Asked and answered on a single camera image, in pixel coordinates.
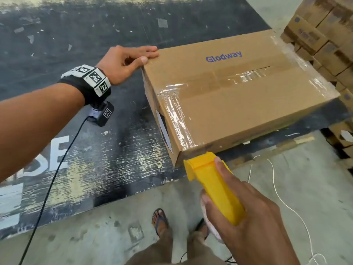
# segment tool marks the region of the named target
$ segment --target left forearm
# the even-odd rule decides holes
[[[62,83],[0,102],[0,182],[31,162],[84,104],[78,89]]]

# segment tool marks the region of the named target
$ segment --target stack of cardboard boxes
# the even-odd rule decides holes
[[[341,93],[340,99],[353,111],[353,0],[304,0],[281,38]],[[329,127],[336,142],[351,147],[352,120]]]

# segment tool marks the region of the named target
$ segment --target wristband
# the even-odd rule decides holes
[[[81,65],[65,72],[59,83],[76,87],[85,98],[85,105],[103,102],[111,93],[111,84],[104,72],[88,65]]]

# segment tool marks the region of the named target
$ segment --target hand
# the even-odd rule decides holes
[[[245,217],[233,226],[203,191],[207,218],[219,232],[239,265],[300,265],[284,227],[279,207],[247,182],[227,170],[219,157],[218,172],[245,208]]]
[[[111,47],[96,65],[104,71],[112,85],[121,84],[139,67],[148,62],[148,58],[158,57],[156,46]]]

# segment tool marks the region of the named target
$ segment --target clear packing tape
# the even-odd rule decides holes
[[[255,80],[260,80],[264,77],[268,77],[281,71],[286,71],[295,66],[300,67],[308,75],[310,75],[310,84],[323,97],[327,99],[333,99],[337,97],[337,91],[335,90],[334,86],[327,82],[309,62],[306,62],[300,58],[293,51],[293,49],[291,49],[289,45],[285,44],[279,37],[270,36],[269,38],[278,48],[280,48],[282,53],[289,60],[285,64],[271,61],[270,66],[241,73],[232,72],[236,70],[236,66],[227,67],[221,70],[201,73],[200,75],[192,76],[189,78],[186,77],[181,83],[166,85],[163,87],[163,89],[156,90],[158,98],[161,98],[164,102],[163,106],[165,107],[166,113],[171,119],[176,136],[183,151],[199,147],[200,152],[198,153],[202,154],[212,149],[210,149],[210,146],[208,147],[204,142],[200,141],[199,139],[196,140],[192,136],[188,128],[188,123],[191,123],[192,119],[190,119],[188,115],[184,115],[181,102],[182,99],[194,97],[200,93],[211,92],[219,88],[235,87],[239,84],[246,84]],[[264,59],[259,57],[259,61],[256,62],[256,64],[259,65],[259,63],[264,63]],[[260,135],[264,135],[264,133],[249,133],[249,137],[246,140],[238,141],[234,144],[234,146]]]

